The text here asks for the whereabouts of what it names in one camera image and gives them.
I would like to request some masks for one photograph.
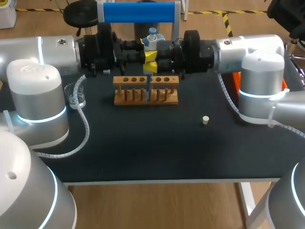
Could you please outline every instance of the cable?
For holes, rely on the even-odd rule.
[[[232,107],[232,109],[233,109],[236,113],[239,114],[239,110],[238,110],[238,108],[235,106],[235,104],[232,102],[232,99],[231,99],[230,96],[229,96],[229,93],[228,93],[228,91],[227,91],[227,89],[226,89],[226,87],[225,87],[225,85],[224,85],[224,81],[223,81],[223,79],[221,78],[221,75],[220,75],[220,74],[217,74],[217,76],[218,76],[218,80],[219,80],[219,82],[220,82],[221,88],[222,88],[222,90],[223,90],[223,92],[224,92],[224,95],[225,95],[226,99],[228,100],[230,106]],[[298,129],[295,129],[295,128],[292,127],[292,126],[284,125],[284,124],[281,124],[281,123],[276,124],[276,125],[278,125],[278,126],[280,126],[280,127],[282,127],[282,128],[285,128],[285,129],[287,129],[287,130],[290,130],[290,131],[296,133],[297,135],[299,135],[299,136],[305,138],[305,134],[304,134],[302,131],[300,131],[300,130],[298,130]]]
[[[86,116],[83,113],[81,107],[79,106],[78,96],[77,96],[78,88],[80,87],[81,83],[85,79],[86,79],[85,75],[81,76],[78,79],[78,81],[75,83],[75,86],[74,86],[74,89],[73,89],[74,102],[75,102],[75,105],[77,106],[77,111],[80,114],[81,119],[82,119],[82,121],[84,122],[84,125],[85,125],[86,133],[85,133],[84,140],[82,141],[82,143],[77,148],[75,148],[74,150],[72,150],[72,151],[70,151],[68,153],[56,155],[56,154],[45,154],[45,153],[36,152],[38,156],[46,157],[46,158],[53,158],[53,159],[65,158],[65,157],[71,156],[71,155],[77,153],[78,151],[80,151],[85,146],[85,144],[87,143],[87,141],[89,139],[89,135],[90,135],[90,128],[89,128],[89,124],[88,124],[88,121],[86,119]]]

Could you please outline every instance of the white table leg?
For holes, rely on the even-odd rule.
[[[183,13],[185,12],[185,0],[181,0]]]
[[[268,188],[257,205],[255,205],[250,183],[242,182],[238,183],[238,186],[243,202],[244,214],[246,218],[246,228],[258,229],[267,216],[266,213],[268,209],[266,209],[266,200],[272,186]]]
[[[251,185],[250,182],[241,182],[238,183],[238,187],[243,202],[244,215],[247,218],[255,208],[255,201],[251,190]]]
[[[185,9],[184,9],[184,20],[187,20],[187,15],[189,12],[189,0],[185,0]]]

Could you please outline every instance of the orange object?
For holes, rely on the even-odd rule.
[[[240,77],[241,77],[240,73],[233,73],[233,79],[234,79],[235,87],[236,87],[236,90],[237,90],[238,94],[239,94],[239,89],[240,89]],[[287,87],[287,84],[286,84],[285,80],[283,79],[282,91],[285,88],[288,88],[288,87]]]

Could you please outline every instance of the black tabletop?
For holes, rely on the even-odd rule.
[[[142,68],[130,64],[126,73],[142,75]],[[212,72],[187,75],[178,88],[179,104],[169,106],[114,106],[113,75],[119,72],[84,84],[87,145],[68,158],[43,159],[63,182],[278,178],[305,154],[305,139],[295,133],[241,121]],[[292,91],[302,90],[287,60],[285,78]],[[63,85],[76,79],[65,77]],[[232,75],[223,79],[236,100]],[[0,110],[14,109],[7,85],[0,98]],[[210,117],[206,126],[204,115]],[[68,109],[68,117],[67,139],[43,152],[66,153],[81,143],[79,114]]]

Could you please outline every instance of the screw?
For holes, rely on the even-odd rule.
[[[65,44],[65,43],[67,43],[67,42],[66,42],[66,40],[64,40],[64,39],[58,40],[58,44]]]

